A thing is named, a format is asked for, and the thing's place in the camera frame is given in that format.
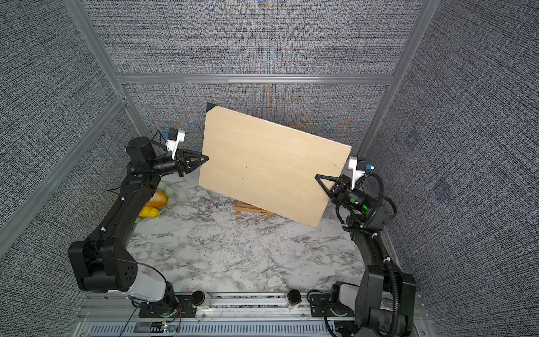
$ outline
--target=gray fabric wall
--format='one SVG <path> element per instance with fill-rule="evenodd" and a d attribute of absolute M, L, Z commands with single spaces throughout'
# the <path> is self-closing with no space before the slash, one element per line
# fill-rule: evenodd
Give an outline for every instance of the gray fabric wall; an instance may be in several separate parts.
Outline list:
<path fill-rule="evenodd" d="M 136 136 L 126 112 L 118 112 L 0 259 L 0 336 L 69 335 L 86 293 L 67 249 L 95 229 L 116 199 L 105 190 L 125 177 L 123 149 Z"/>
<path fill-rule="evenodd" d="M 120 72 L 392 73 L 421 0 L 82 1 Z"/>
<path fill-rule="evenodd" d="M 440 336 L 536 336 L 539 7 L 442 1 L 368 157 Z"/>
<path fill-rule="evenodd" d="M 206 102 L 351 145 L 361 138 L 383 85 L 130 84 L 150 129 L 185 130 L 182 147 L 202 151 Z"/>
<path fill-rule="evenodd" d="M 0 225 L 116 95 L 61 0 L 0 3 Z M 86 296 L 67 248 L 95 228 L 125 175 L 125 111 L 0 258 L 0 336 L 67 336 Z"/>
<path fill-rule="evenodd" d="M 0 227 L 116 94 L 61 0 L 0 3 Z"/>

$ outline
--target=wooden easel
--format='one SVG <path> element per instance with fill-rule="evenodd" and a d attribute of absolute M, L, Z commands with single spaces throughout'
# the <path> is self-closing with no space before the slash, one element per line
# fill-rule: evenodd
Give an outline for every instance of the wooden easel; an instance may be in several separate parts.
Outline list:
<path fill-rule="evenodd" d="M 249 205 L 246 203 L 243 203 L 241 201 L 238 201 L 238 203 L 234 206 L 232 206 L 232 210 L 236 211 L 236 213 L 240 212 L 249 212 L 249 213 L 259 213 L 259 214 L 265 214 L 268 218 L 273 218 L 273 213 L 266 211 L 265 209 Z"/>

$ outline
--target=white marble surface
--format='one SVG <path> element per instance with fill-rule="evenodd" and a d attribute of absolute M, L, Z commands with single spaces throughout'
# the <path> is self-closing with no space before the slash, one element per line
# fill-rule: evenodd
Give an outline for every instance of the white marble surface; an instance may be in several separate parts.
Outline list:
<path fill-rule="evenodd" d="M 312 228 L 278 215 L 236 214 L 236 200 L 198 186 L 198 171 L 163 181 L 176 196 L 159 218 L 137 225 L 128 251 L 160 270 L 176 291 L 303 291 L 328 289 L 337 280 L 360 283 L 360 252 L 332 204 Z"/>

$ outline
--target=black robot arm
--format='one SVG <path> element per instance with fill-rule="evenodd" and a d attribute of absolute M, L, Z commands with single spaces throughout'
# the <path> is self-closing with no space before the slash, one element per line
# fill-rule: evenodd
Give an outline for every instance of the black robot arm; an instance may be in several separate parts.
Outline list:
<path fill-rule="evenodd" d="M 84 241 L 68 250 L 79 288 L 85 291 L 128 291 L 135 281 L 137 265 L 126 250 L 135 220 L 154 195 L 161 177 L 190 173 L 208 157 L 190 150 L 157 156 L 154 146 L 167 148 L 147 137 L 134 138 L 126 147 L 131 158 L 116 201 Z"/>
<path fill-rule="evenodd" d="M 382 179 L 374 173 L 367 173 L 365 159 L 351 157 L 350 161 L 357 163 L 357 167 L 349 165 L 349 168 L 355 170 L 355 174 L 362 173 L 357 181 L 353 182 L 346 175 L 340 177 L 316 175 L 315 179 L 331 202 L 336 205 L 335 211 L 343 230 L 350 233 L 350 239 L 360 250 L 365 264 L 355 305 L 350 308 L 354 311 L 356 330 L 366 327 L 379 336 L 409 336 L 413 326 L 416 281 L 412 275 L 404 273 L 391 260 L 379 235 L 384 226 L 395 217 L 397 208 L 391 199 L 383 195 Z M 360 190 L 369 176 L 378 182 L 376 197 Z M 324 180 L 333 182 L 333 185 L 328 188 Z M 390 204 L 392 211 L 382 204 L 383 200 Z M 350 212 L 346 222 L 339 213 L 340 207 Z M 337 293 L 339 286 L 339 283 L 334 286 Z M 391 310 L 381 307 L 383 291 L 391 292 L 393 296 Z M 338 294 L 332 296 L 331 305 L 334 307 L 342 305 L 337 298 Z"/>

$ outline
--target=wooden board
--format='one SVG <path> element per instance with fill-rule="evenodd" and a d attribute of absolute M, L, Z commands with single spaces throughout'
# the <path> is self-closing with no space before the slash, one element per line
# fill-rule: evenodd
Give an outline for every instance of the wooden board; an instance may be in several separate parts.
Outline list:
<path fill-rule="evenodd" d="M 210 160 L 199 184 L 317 227 L 329 199 L 314 176 L 339 176 L 350 149 L 216 106 L 206 114 L 202 153 Z"/>

